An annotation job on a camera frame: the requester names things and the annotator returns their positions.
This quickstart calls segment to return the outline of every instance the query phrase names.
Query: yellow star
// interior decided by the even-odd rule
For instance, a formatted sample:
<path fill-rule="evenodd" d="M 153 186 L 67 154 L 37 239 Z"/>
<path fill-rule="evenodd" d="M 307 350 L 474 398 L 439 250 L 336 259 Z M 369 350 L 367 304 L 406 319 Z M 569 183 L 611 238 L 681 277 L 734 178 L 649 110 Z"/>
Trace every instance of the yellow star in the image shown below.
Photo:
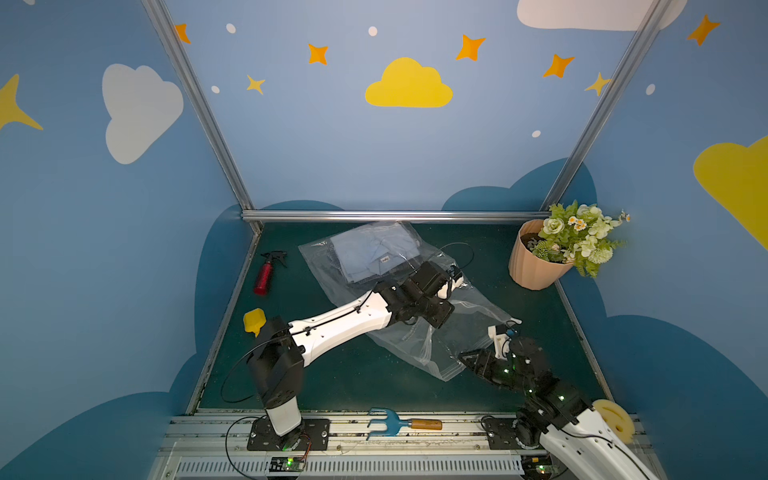
<path fill-rule="evenodd" d="M 708 16 L 704 16 L 703 20 L 699 24 L 699 28 L 694 30 L 694 33 L 688 35 L 688 38 L 686 40 L 695 40 L 699 46 L 704 43 L 704 40 L 707 39 L 707 35 L 710 34 L 711 31 L 713 31 L 715 28 L 719 27 L 719 23 L 710 22 L 710 18 Z"/>
<path fill-rule="evenodd" d="M 545 77 L 548 77 L 549 75 L 557 75 L 560 78 L 563 78 L 563 74 L 565 73 L 565 67 L 568 66 L 569 63 L 573 61 L 573 59 L 576 57 L 570 57 L 570 58 L 560 58 L 557 55 L 555 55 L 552 58 L 552 66 L 544 73 Z"/>
<path fill-rule="evenodd" d="M 482 42 L 485 41 L 484 38 L 478 38 L 477 40 L 472 40 L 470 37 L 463 35 L 464 37 L 464 45 L 462 45 L 462 50 L 458 53 L 458 57 L 456 57 L 456 60 L 461 60 L 462 58 L 471 58 L 474 61 L 478 60 L 478 48 L 480 48 L 480 45 L 482 45 Z"/>
<path fill-rule="evenodd" d="M 323 65 L 328 65 L 326 63 L 326 50 L 328 50 L 328 47 L 316 47 L 314 45 L 310 45 L 310 63 L 315 63 L 318 61 Z"/>
<path fill-rule="evenodd" d="M 255 81 L 250 75 L 248 75 L 248 80 L 250 80 L 250 85 L 246 90 L 258 90 L 260 94 L 264 95 L 264 92 L 261 91 L 261 84 L 264 83 L 264 80 Z"/>
<path fill-rule="evenodd" d="M 42 130 L 38 122 L 32 120 L 16 104 L 16 90 L 18 89 L 18 75 L 8 80 L 3 88 L 0 88 L 0 130 L 12 121 L 17 121 L 32 128 Z"/>
<path fill-rule="evenodd" d="M 586 87 L 584 91 L 594 90 L 598 93 L 598 97 L 599 97 L 600 94 L 603 93 L 603 87 L 607 85 L 609 81 L 611 81 L 610 78 L 603 79 L 603 75 L 600 72 L 598 72 L 598 79 L 596 80 L 596 82 L 590 85 L 589 87 Z"/>

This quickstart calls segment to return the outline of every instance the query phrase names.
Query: aluminum frame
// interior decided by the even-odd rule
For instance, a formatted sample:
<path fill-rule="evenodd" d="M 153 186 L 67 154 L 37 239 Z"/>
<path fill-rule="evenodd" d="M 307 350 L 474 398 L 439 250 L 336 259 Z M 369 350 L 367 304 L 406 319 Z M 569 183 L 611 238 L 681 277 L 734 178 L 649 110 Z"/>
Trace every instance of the aluminum frame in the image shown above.
<path fill-rule="evenodd" d="M 245 221 L 517 223 L 549 217 L 549 212 L 456 212 L 432 210 L 245 210 Z"/>
<path fill-rule="evenodd" d="M 605 380 L 603 371 L 598 364 L 598 359 L 595 358 L 594 353 L 592 352 L 592 347 L 589 346 L 587 336 L 584 334 L 584 330 L 581 329 L 581 324 L 578 322 L 578 318 L 576 318 L 576 312 L 574 312 L 574 309 L 571 306 L 571 302 L 568 301 L 568 296 L 565 294 L 565 289 L 563 288 L 559 279 L 555 280 L 554 288 L 558 291 L 560 301 L 565 307 L 565 312 L 568 314 L 568 318 L 571 320 L 571 324 L 574 326 L 574 329 L 576 329 L 576 334 L 578 335 L 579 342 L 581 343 L 581 348 L 587 355 L 587 361 L 589 361 L 589 365 L 592 367 L 592 372 L 594 373 L 594 376 L 597 377 L 598 383 L 603 389 L 605 398 L 611 400 L 612 402 L 616 402 L 616 400 L 614 400 L 614 394 L 611 393 L 611 388 L 608 386 L 608 382 Z"/>
<path fill-rule="evenodd" d="M 195 411 L 197 410 L 197 406 L 200 405 L 200 400 L 203 398 L 203 391 L 205 390 L 205 385 L 208 383 L 208 379 L 210 378 L 210 372 L 214 367 L 214 363 L 216 362 L 216 357 L 219 355 L 219 350 L 221 349 L 221 343 L 224 341 L 224 333 L 227 332 L 227 328 L 229 327 L 230 321 L 232 320 L 232 313 L 235 310 L 235 305 L 237 305 L 237 299 L 240 298 L 240 294 L 243 291 L 243 285 L 245 284 L 245 277 L 248 274 L 248 270 L 250 268 L 251 262 L 253 262 L 253 256 L 256 254 L 256 248 L 259 246 L 260 238 L 261 238 L 261 235 L 259 233 L 253 234 L 253 239 L 250 242 L 250 247 L 248 247 L 248 253 L 245 256 L 245 260 L 243 261 L 243 266 L 240 268 L 240 275 L 237 277 L 237 282 L 235 283 L 234 290 L 232 290 L 232 296 L 230 296 L 230 302 L 227 304 L 227 310 L 225 310 L 224 312 L 224 317 L 222 318 L 221 324 L 219 325 L 219 330 L 216 332 L 214 341 L 210 345 L 210 350 L 208 350 L 208 357 L 205 359 L 205 363 L 203 364 L 203 369 L 200 371 L 200 376 L 197 378 L 197 384 L 195 385 L 195 389 L 192 392 L 190 401 L 187 404 L 187 410 L 186 410 L 187 415 L 191 415 L 195 413 Z"/>
<path fill-rule="evenodd" d="M 165 6 L 165 2 L 163 0 L 142 0 L 142 3 L 147 10 L 157 35 L 160 37 L 160 41 L 163 43 L 166 53 L 168 53 L 171 64 L 173 64 L 181 80 L 181 84 L 184 86 L 184 90 L 187 92 L 197 117 L 200 119 L 200 125 L 202 125 L 205 131 L 206 137 L 208 137 L 210 146 L 214 149 L 224 174 L 227 175 L 227 180 L 232 186 L 232 191 L 235 193 L 237 201 L 243 210 L 253 209 L 253 202 L 250 199 L 243 178 L 240 176 L 240 171 L 237 170 L 237 164 L 230 153 L 227 142 L 224 141 L 219 125 L 214 118 L 214 113 L 210 109 L 192 64 L 187 57 L 187 53 L 184 51 L 184 46 L 181 44 L 181 40 L 176 33 L 176 28 L 170 18 L 170 12 Z"/>
<path fill-rule="evenodd" d="M 237 163 L 235 162 L 232 154 L 227 147 L 227 142 L 224 140 L 221 130 L 218 127 L 213 112 L 210 109 L 210 105 L 207 103 L 205 95 L 203 93 L 200 83 L 197 81 L 197 76 L 194 74 L 194 69 L 187 57 L 187 53 L 184 50 L 184 46 L 181 44 L 178 35 L 174 28 L 174 23 L 170 17 L 164 0 L 142 0 L 144 7 L 147 10 L 147 14 L 152 21 L 160 40 L 168 53 L 171 63 L 174 65 L 176 72 L 181 79 L 184 89 L 187 91 L 189 99 L 194 106 L 197 116 L 200 119 L 200 124 L 206 132 L 208 140 L 214 149 L 214 153 L 219 159 L 219 163 L 227 175 L 227 179 L 232 186 L 232 190 L 237 197 L 240 206 L 243 208 L 243 219 L 245 221 L 252 222 L 253 230 L 255 233 L 259 233 L 263 225 L 262 220 L 271 221 L 303 221 L 303 222 L 327 222 L 327 221 L 373 221 L 382 220 L 382 218 L 376 218 L 373 212 L 369 211 L 349 211 L 349 216 L 352 218 L 338 217 L 339 211 L 317 211 L 306 212 L 304 215 L 299 215 L 291 210 L 269 210 L 269 214 L 257 213 L 263 212 L 263 210 L 255 210 L 255 206 L 250 199 L 248 190 L 243 182 L 243 178 L 240 176 L 240 172 L 237 169 Z M 554 183 L 550 187 L 547 196 L 541 204 L 540 211 L 546 211 L 548 206 L 557 203 L 565 193 L 565 190 L 570 185 L 576 174 L 578 168 L 584 162 L 588 151 L 591 149 L 592 144 L 597 139 L 600 131 L 611 116 L 611 112 L 615 108 L 618 100 L 621 98 L 621 94 L 627 87 L 627 84 L 632 79 L 634 72 L 642 62 L 645 54 L 653 43 L 656 35 L 659 32 L 659 24 L 671 5 L 672 0 L 654 0 L 648 9 L 643 21 L 640 24 L 637 32 L 630 41 L 624 56 L 619 61 L 616 70 L 614 71 L 611 83 L 607 86 L 607 90 L 601 96 L 598 105 L 595 107 L 592 115 L 587 122 L 584 130 L 581 133 L 573 151 L 565 161 L 563 168 L 555 179 Z M 427 214 L 437 212 L 389 212 L 386 215 L 386 220 L 407 220 L 407 221 L 434 221 L 434 222 L 485 222 L 490 223 L 497 222 L 514 222 L 514 221 L 526 221 L 533 218 L 532 212 L 506 212 L 510 216 L 510 220 L 494 220 L 492 216 L 487 215 L 488 212 L 440 212 L 441 216 L 430 218 L 414 218 L 414 214 Z M 476 214 L 477 218 L 468 220 L 470 214 Z"/>
<path fill-rule="evenodd" d="M 587 125 L 584 127 L 584 131 L 581 132 L 581 136 L 576 142 L 573 151 L 568 155 L 568 159 L 565 161 L 558 177 L 554 180 L 549 193 L 544 198 L 544 202 L 541 203 L 541 210 L 547 210 L 550 205 L 559 202 L 563 194 L 565 194 L 578 168 L 584 162 L 594 141 L 597 140 L 603 126 L 605 126 L 611 113 L 613 113 L 616 104 L 621 98 L 621 94 L 624 93 L 624 90 L 634 76 L 634 72 L 640 66 L 650 45 L 654 42 L 660 30 L 659 24 L 661 19 L 671 4 L 672 0 L 654 0 L 650 5 L 648 12 L 640 23 L 640 27 L 634 34 L 624 56 L 616 67 L 611 77 L 611 83 L 608 84 L 607 90 L 601 95 L 598 105 L 589 117 Z"/>
<path fill-rule="evenodd" d="M 261 410 L 240 410 L 232 412 L 208 412 L 190 416 L 174 417 L 161 444 L 155 462 L 150 471 L 148 480 L 169 480 L 174 478 L 242 478 L 232 471 L 223 452 L 224 438 L 227 428 L 237 419 L 245 415 L 261 416 Z M 476 413 L 450 413 L 450 412 L 401 412 L 401 416 L 425 416 L 443 421 L 443 430 L 440 431 L 416 431 L 404 427 L 400 435 L 396 437 L 375 437 L 372 441 L 366 441 L 368 420 L 371 416 L 366 412 L 303 412 L 306 419 L 323 418 L 331 421 L 328 450 L 325 452 L 311 452 L 310 462 L 336 462 L 332 467 L 321 472 L 319 468 L 308 468 L 301 476 L 314 478 L 328 478 L 339 476 L 345 478 L 357 478 L 359 476 L 389 475 L 392 470 L 386 470 L 385 460 L 398 460 L 403 462 L 426 462 L 436 458 L 452 458 L 467 462 L 498 461 L 501 457 L 510 461 L 519 461 L 523 455 L 547 455 L 544 449 L 535 450 L 491 450 L 485 431 L 480 426 L 480 418 L 486 412 Z M 498 417 L 514 418 L 514 415 L 488 412 Z M 631 415 L 637 431 L 634 441 L 629 448 L 640 460 L 647 465 L 661 479 L 667 480 L 664 470 L 654 453 L 653 446 L 645 435 L 644 428 L 636 415 Z M 233 462 L 243 466 L 244 462 L 261 462 L 260 467 L 248 469 L 248 473 L 255 478 L 266 478 L 263 472 L 264 463 L 272 456 L 286 456 L 285 452 L 249 452 L 245 449 L 251 422 L 253 419 L 235 425 L 229 436 L 228 445 Z M 373 468 L 367 468 L 366 473 L 361 474 L 349 467 L 349 462 L 382 461 Z M 192 468 L 184 468 L 190 463 L 197 465 Z M 418 473 L 420 478 L 424 475 L 434 475 L 435 478 L 514 478 L 510 468 L 506 470 L 498 465 L 488 468 L 487 464 L 472 471 L 450 472 L 443 469 L 423 468 Z M 406 475 L 392 475 L 400 478 L 408 478 Z"/>

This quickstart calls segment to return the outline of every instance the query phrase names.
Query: blue wall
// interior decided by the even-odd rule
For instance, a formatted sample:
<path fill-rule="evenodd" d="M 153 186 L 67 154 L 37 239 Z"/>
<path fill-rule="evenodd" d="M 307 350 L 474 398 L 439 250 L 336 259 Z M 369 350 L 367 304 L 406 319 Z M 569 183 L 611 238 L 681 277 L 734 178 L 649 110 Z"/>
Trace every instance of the blue wall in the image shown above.
<path fill-rule="evenodd" d="M 0 88 L 43 127 L 0 105 L 0 478 L 143 478 L 251 232 L 186 98 L 134 163 L 107 148 L 109 65 L 179 84 L 139 0 L 32 3 L 0 5 Z"/>
<path fill-rule="evenodd" d="M 699 46 L 687 37 L 705 15 L 720 26 Z M 690 0 L 586 160 L 601 207 L 631 214 L 616 230 L 629 243 L 596 282 L 562 281 L 617 401 L 641 416 L 670 480 L 765 471 L 768 250 L 694 176 L 713 144 L 768 135 L 765 18 L 759 0 Z"/>
<path fill-rule="evenodd" d="M 610 78 L 632 36 L 532 28 L 503 0 L 167 4 L 258 207 L 470 209 L 462 190 L 508 190 L 568 156 L 598 101 L 584 89 L 598 72 Z M 477 61 L 456 60 L 463 35 L 486 38 Z M 309 63 L 308 44 L 328 46 L 327 65 Z M 563 78 L 544 78 L 555 54 L 574 60 Z M 367 103 L 367 87 L 401 57 L 434 67 L 450 103 Z M 248 76 L 265 81 L 263 94 L 247 90 Z M 538 208 L 545 194 L 525 202 Z"/>

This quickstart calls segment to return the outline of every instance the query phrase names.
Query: yellow cloud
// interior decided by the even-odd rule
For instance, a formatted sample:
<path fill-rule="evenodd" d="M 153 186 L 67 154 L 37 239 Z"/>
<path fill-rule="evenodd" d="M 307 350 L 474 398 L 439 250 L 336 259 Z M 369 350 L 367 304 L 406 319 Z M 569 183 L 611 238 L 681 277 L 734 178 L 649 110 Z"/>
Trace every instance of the yellow cloud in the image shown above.
<path fill-rule="evenodd" d="M 387 66 L 382 80 L 366 90 L 366 101 L 376 107 L 443 107 L 453 91 L 432 67 L 422 67 L 412 58 L 398 58 Z"/>
<path fill-rule="evenodd" d="M 763 206 L 768 184 L 768 137 L 750 147 L 712 145 L 696 159 L 694 175 L 704 190 L 768 249 Z"/>

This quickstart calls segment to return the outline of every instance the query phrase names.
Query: white cloud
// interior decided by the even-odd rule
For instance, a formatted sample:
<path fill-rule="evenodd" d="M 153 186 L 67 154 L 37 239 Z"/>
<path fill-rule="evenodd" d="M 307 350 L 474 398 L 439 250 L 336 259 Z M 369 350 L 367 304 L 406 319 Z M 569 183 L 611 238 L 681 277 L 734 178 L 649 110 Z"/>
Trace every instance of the white cloud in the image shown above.
<path fill-rule="evenodd" d="M 661 19 L 665 28 L 683 11 L 687 0 L 672 0 Z M 518 18 L 533 28 L 582 28 L 633 31 L 653 0 L 520 0 Z"/>
<path fill-rule="evenodd" d="M 147 66 L 114 64 L 104 71 L 101 92 L 112 121 L 107 148 L 121 164 L 132 164 L 179 118 L 184 97 Z"/>

